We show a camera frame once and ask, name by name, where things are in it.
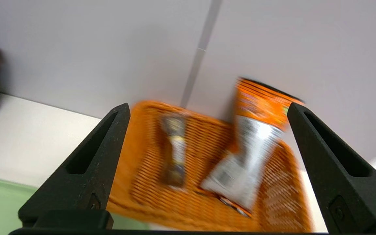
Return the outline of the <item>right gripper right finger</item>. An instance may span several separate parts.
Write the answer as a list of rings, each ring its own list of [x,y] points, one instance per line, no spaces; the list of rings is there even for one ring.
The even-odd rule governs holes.
[[[376,233],[376,170],[308,108],[287,117],[328,232]]]

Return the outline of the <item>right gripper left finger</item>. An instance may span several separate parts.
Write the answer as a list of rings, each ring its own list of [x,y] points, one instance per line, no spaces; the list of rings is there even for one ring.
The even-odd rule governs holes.
[[[112,226],[106,204],[129,120],[127,103],[109,111],[19,209],[23,227]]]

